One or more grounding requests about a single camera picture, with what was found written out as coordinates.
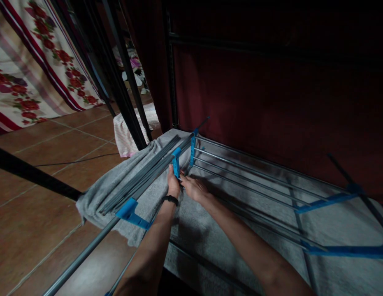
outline right hand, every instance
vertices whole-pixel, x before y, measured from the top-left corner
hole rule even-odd
[[[200,181],[193,179],[192,177],[180,174],[181,184],[186,189],[187,195],[196,202],[201,202],[201,199],[207,198],[210,193],[206,186]]]

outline forearm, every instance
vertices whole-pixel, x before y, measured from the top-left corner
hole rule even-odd
[[[201,198],[200,203],[249,265],[267,295],[313,294],[297,271],[276,250],[213,195]]]
[[[134,259],[126,270],[124,291],[154,294],[160,281],[162,267],[167,253],[171,234],[175,204],[164,201],[157,217],[138,247]]]

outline dark red curtain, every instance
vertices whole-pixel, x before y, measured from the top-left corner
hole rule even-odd
[[[163,132],[171,125],[161,4],[124,1]],[[383,14],[250,5],[170,5],[174,31],[383,58]],[[383,72],[174,46],[180,128],[346,186],[332,153],[383,203]]]

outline wrist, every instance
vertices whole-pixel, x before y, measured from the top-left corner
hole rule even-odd
[[[210,202],[214,198],[215,197],[211,193],[205,193],[200,195],[198,199],[196,199],[196,202],[204,207],[207,202]]]
[[[168,194],[167,195],[171,195],[173,196],[174,198],[179,198],[179,192],[177,190],[168,190]]]

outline black wristband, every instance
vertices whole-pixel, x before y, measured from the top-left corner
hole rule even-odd
[[[179,204],[179,201],[177,198],[173,197],[172,195],[167,195],[165,197],[162,198],[162,202],[164,201],[170,201],[170,202],[173,202],[176,206],[178,206]]]

